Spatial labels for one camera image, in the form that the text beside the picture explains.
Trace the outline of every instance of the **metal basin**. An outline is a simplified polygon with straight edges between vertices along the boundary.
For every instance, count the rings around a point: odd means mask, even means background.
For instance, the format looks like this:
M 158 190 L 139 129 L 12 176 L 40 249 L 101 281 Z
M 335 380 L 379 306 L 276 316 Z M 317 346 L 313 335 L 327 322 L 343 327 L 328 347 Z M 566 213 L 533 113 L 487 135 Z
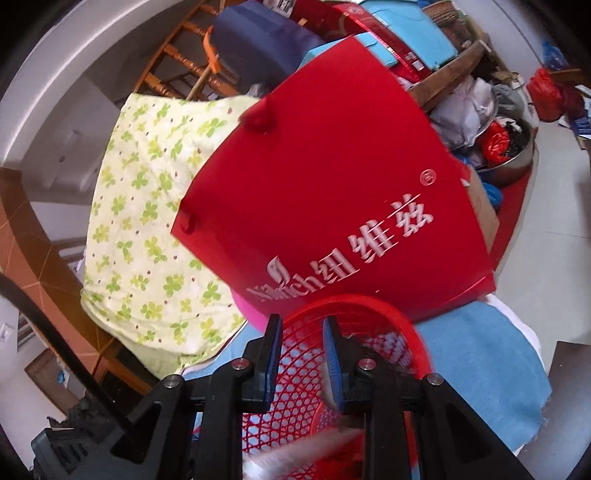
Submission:
M 501 165 L 492 168 L 482 168 L 478 170 L 480 179 L 491 183 L 496 187 L 506 187 L 519 180 L 529 169 L 534 161 L 534 136 L 531 127 L 523 120 L 517 120 L 517 124 L 529 136 L 527 146 L 515 157 L 506 160 Z

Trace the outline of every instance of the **metal bolt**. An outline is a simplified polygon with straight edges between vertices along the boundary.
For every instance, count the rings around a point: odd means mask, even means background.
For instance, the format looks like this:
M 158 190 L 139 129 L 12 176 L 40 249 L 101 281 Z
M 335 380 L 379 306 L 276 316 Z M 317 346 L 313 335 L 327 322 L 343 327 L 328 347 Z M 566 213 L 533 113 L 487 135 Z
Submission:
M 427 381 L 431 384 L 434 385 L 435 387 L 438 387 L 439 385 L 441 385 L 445 380 L 443 379 L 443 377 L 439 374 L 428 374 L 427 375 Z
M 234 370 L 244 370 L 248 368 L 251 361 L 248 358 L 235 358 L 232 360 L 231 366 Z
M 375 368 L 375 360 L 373 360 L 372 358 L 362 358 L 361 360 L 359 360 L 359 362 L 357 362 L 357 366 L 361 370 L 373 370 Z
M 166 388 L 175 388 L 178 387 L 182 381 L 183 377 L 180 375 L 169 375 L 164 380 L 162 380 L 162 383 Z

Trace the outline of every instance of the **red plastic basket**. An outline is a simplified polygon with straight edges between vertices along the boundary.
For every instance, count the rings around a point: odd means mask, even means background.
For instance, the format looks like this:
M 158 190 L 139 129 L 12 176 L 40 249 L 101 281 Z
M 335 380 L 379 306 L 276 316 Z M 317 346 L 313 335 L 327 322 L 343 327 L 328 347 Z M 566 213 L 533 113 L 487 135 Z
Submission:
M 263 415 L 244 415 L 242 449 L 256 454 L 331 426 L 337 415 L 320 399 L 324 362 L 322 324 L 336 315 L 343 336 L 355 336 L 393 364 L 417 378 L 431 371 L 425 347 L 412 324 L 397 309 L 361 295 L 337 295 L 315 303 L 284 321 L 277 388 L 271 409 Z M 320 478 L 314 465 L 295 472 L 295 480 Z

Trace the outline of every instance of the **tile floor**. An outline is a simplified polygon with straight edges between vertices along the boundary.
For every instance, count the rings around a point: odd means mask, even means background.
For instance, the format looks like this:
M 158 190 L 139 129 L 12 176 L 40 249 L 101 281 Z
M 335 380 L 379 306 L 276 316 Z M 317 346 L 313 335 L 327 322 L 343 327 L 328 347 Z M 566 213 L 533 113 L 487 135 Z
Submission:
M 542 124 L 537 145 L 534 183 L 497 295 L 535 330 L 549 369 L 558 340 L 591 344 L 591 172 L 570 130 Z

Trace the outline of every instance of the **fabric with leaf print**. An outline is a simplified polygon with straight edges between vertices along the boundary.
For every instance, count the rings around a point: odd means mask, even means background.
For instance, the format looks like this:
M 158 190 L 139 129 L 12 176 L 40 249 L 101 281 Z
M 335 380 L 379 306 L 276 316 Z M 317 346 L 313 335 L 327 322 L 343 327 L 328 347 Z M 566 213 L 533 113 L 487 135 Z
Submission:
M 158 378 L 216 355 L 244 323 L 229 287 L 170 235 L 193 177 L 256 99 L 132 94 L 99 172 L 82 305 Z

